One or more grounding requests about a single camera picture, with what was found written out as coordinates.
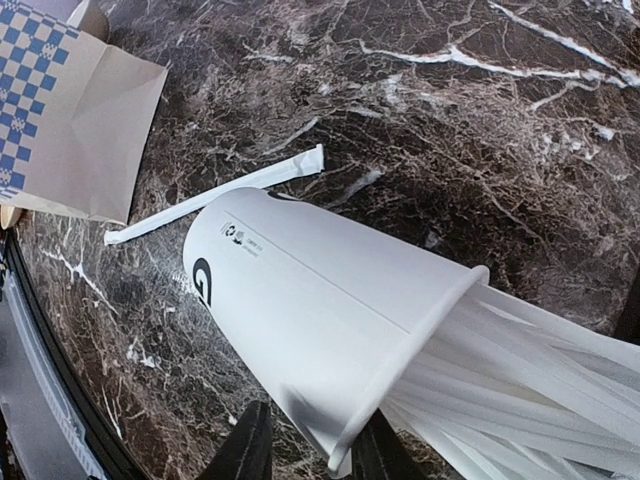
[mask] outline straw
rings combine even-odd
[[[249,173],[228,183],[219,185],[184,202],[151,215],[144,220],[120,231],[107,231],[104,234],[105,245],[116,245],[145,235],[167,225],[189,213],[206,207],[223,193],[241,187],[267,188],[294,178],[320,173],[324,169],[322,145],[307,150],[295,157],[283,160],[255,172]]]

